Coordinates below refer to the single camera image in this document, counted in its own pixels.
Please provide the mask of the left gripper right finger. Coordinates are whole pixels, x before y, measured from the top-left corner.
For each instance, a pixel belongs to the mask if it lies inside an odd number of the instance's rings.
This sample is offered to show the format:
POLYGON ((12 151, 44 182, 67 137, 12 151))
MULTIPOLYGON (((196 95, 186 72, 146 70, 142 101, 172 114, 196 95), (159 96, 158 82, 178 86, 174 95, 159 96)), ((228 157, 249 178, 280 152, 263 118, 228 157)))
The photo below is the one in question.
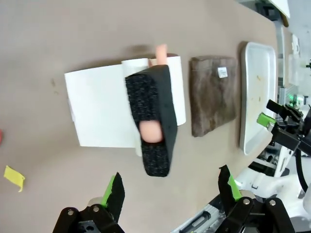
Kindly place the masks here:
POLYGON ((255 228, 259 233, 295 232, 281 199, 259 202, 242 196, 226 165, 220 167, 218 187, 225 211, 219 233, 242 233, 245 228, 255 228))

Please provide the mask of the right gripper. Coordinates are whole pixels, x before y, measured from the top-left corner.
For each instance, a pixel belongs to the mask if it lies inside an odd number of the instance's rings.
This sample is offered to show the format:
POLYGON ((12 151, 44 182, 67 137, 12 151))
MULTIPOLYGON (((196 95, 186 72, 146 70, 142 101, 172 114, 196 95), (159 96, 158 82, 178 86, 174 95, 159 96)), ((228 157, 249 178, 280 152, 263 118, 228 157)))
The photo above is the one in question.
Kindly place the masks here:
POLYGON ((310 156, 311 119, 303 120, 303 114, 289 104, 280 105, 268 100, 266 108, 276 114, 276 119, 262 112, 257 118, 257 123, 273 135, 272 141, 310 156))

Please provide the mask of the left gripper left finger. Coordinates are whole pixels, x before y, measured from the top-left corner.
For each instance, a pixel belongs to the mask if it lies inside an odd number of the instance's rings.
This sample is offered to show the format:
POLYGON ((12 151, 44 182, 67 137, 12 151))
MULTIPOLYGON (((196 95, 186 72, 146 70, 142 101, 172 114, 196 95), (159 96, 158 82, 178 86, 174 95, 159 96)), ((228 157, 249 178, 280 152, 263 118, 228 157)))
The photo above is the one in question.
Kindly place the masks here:
POLYGON ((125 190, 121 175, 117 172, 109 181, 99 203, 79 211, 74 207, 64 208, 56 222, 54 233, 122 233, 118 224, 125 190))

